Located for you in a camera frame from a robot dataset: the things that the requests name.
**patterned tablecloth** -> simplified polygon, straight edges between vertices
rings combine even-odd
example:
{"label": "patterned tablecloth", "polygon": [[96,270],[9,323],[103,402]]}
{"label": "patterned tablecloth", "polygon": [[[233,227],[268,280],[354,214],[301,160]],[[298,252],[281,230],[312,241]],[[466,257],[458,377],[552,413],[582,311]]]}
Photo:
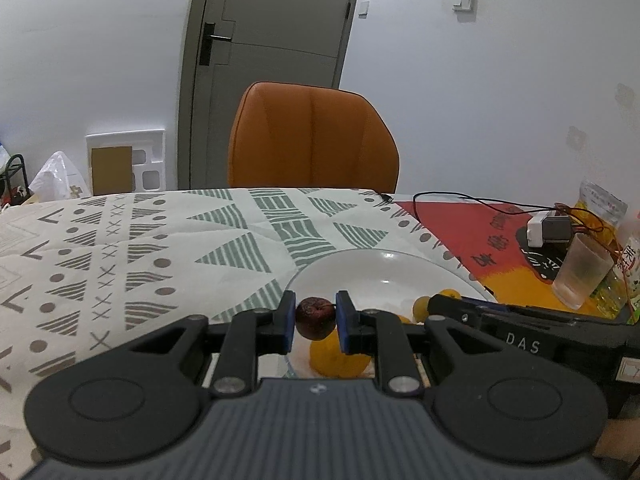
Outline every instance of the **patterned tablecloth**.
{"label": "patterned tablecloth", "polygon": [[[491,298],[400,206],[373,191],[217,189],[14,207],[0,216],[0,480],[38,459],[22,419],[42,378],[189,314],[275,308],[293,275],[353,248],[402,251]],[[262,375],[284,360],[260,358]]]}

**door frame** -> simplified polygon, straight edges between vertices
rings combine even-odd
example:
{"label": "door frame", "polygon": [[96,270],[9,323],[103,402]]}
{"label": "door frame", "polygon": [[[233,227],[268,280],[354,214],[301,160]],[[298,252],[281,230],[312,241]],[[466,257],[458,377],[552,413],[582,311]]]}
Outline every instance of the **door frame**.
{"label": "door frame", "polygon": [[[182,49],[182,71],[180,73],[180,88],[178,90],[177,114],[177,176],[178,189],[191,189],[191,123],[193,112],[193,93],[198,69],[198,52],[200,37],[207,0],[190,0],[189,12],[184,33]],[[349,13],[342,26],[342,35],[338,48],[332,88],[340,85],[340,76],[347,52],[351,24],[355,15],[356,0],[349,0]]]}

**small orange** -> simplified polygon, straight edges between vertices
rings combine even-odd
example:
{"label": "small orange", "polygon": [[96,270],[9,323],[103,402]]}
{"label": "small orange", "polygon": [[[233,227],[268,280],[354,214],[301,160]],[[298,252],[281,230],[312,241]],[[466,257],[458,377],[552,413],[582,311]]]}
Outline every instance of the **small orange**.
{"label": "small orange", "polygon": [[416,323],[424,323],[424,320],[429,316],[429,296],[421,296],[414,301],[412,307],[412,313]]}
{"label": "small orange", "polygon": [[462,295],[458,291],[453,290],[452,288],[445,288],[444,290],[441,290],[438,294],[440,294],[441,296],[449,296],[450,298],[454,298],[456,300],[462,299]]}
{"label": "small orange", "polygon": [[312,341],[309,348],[309,364],[325,377],[353,379],[363,373],[370,361],[368,355],[343,354],[337,329],[320,341]]}

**white plastic bag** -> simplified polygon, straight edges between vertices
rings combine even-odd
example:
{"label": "white plastic bag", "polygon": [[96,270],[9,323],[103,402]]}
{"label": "white plastic bag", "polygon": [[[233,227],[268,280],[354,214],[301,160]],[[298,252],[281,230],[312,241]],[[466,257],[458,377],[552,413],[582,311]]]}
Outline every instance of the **white plastic bag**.
{"label": "white plastic bag", "polygon": [[2,142],[0,142],[0,173],[4,171],[4,167],[9,162],[9,158],[9,154],[4,146],[2,146]]}
{"label": "white plastic bag", "polygon": [[39,202],[92,196],[82,175],[64,152],[55,152],[29,186]]}

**gray gripper base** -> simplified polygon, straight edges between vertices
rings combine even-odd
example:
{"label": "gray gripper base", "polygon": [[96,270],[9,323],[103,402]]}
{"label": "gray gripper base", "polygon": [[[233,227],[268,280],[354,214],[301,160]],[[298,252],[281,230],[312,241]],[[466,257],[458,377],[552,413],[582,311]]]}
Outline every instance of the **gray gripper base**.
{"label": "gray gripper base", "polygon": [[371,380],[265,379],[212,405],[202,423],[154,458],[110,468],[45,460],[29,480],[604,480],[591,459],[553,466],[492,463],[441,434],[416,400]]}

